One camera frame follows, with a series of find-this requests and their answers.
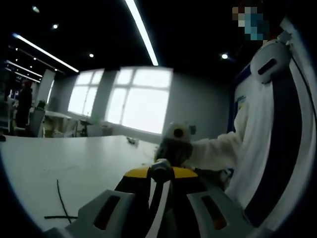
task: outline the wire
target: wire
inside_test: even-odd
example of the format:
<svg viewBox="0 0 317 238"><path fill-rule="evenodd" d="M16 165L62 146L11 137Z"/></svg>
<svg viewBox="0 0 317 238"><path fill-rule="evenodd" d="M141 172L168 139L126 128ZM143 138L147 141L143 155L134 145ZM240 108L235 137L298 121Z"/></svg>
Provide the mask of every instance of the wire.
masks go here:
<svg viewBox="0 0 317 238"><path fill-rule="evenodd" d="M71 224L71 220L70 220L70 218L69 218L70 216L68 215L68 213L67 213L67 211L66 211L66 208L65 208L65 206L64 206L63 200L62 200L61 195L60 195L59 185L58 185L58 179L57 179L57 191L58 191L58 195L59 195L59 199L60 199L61 205L63 206L63 210L64 210L64 212L65 212L65 215L66 215L66 217L67 217L69 223Z"/></svg>
<svg viewBox="0 0 317 238"><path fill-rule="evenodd" d="M58 218L67 218L67 219L77 219L78 217L67 217L67 216L46 216L45 219L58 219Z"/></svg>

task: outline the desk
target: desk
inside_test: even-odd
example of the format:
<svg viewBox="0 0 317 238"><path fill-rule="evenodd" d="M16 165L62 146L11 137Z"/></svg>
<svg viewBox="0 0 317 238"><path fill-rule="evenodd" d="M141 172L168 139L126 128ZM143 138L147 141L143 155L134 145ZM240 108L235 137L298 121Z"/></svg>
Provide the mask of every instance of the desk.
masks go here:
<svg viewBox="0 0 317 238"><path fill-rule="evenodd" d="M153 162L155 144L135 147L124 136L23 138L7 136L0 144L4 169L13 191L31 219L43 230L65 227L83 205L106 189L115 189L125 172Z"/></svg>
<svg viewBox="0 0 317 238"><path fill-rule="evenodd" d="M67 118L71 119L71 117L62 114L62 113L56 113L56 112L51 112L51 111L45 111L45 116L47 117L54 117L54 118Z"/></svg>

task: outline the white wall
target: white wall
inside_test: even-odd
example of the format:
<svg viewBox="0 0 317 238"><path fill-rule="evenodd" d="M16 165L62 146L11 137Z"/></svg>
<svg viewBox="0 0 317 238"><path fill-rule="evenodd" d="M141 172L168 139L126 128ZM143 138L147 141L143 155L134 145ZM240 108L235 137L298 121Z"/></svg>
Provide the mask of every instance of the white wall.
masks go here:
<svg viewBox="0 0 317 238"><path fill-rule="evenodd" d="M112 90L117 71L104 72L95 98L91 120L104 120L106 106ZM67 114L76 119L83 116L69 113L68 103L76 81L76 76L55 79L52 89L52 98L56 102L53 111ZM215 85L210 79L196 78L183 74L173 75L170 95L165 116L163 133L171 122L185 122L195 124L197 127L193 140L202 138L216 138L225 133L228 123L229 93L223 87ZM112 125L113 134L126 135L144 141L159 143L161 136L135 129Z"/></svg>
<svg viewBox="0 0 317 238"><path fill-rule="evenodd" d="M37 93L36 105L38 104L40 100L44 100L45 102L47 101L54 78L55 78L54 72L48 69L45 70L45 73L40 83L40 88Z"/></svg>

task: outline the white table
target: white table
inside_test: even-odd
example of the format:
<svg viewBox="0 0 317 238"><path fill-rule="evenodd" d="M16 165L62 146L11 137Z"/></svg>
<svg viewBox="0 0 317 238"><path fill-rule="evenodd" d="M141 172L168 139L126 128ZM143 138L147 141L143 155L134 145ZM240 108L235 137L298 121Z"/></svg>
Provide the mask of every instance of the white table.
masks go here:
<svg viewBox="0 0 317 238"><path fill-rule="evenodd" d="M125 172L153 162L155 144L128 144L124 136L23 138L7 136L0 153L8 180L31 219L43 230L65 227L56 180L69 216L106 189L115 189Z"/></svg>
<svg viewBox="0 0 317 238"><path fill-rule="evenodd" d="M62 114L62 113L57 113L57 112L51 112L51 111L45 111L45 116L47 117L54 117L54 118L67 118L67 119L71 119L71 117Z"/></svg>

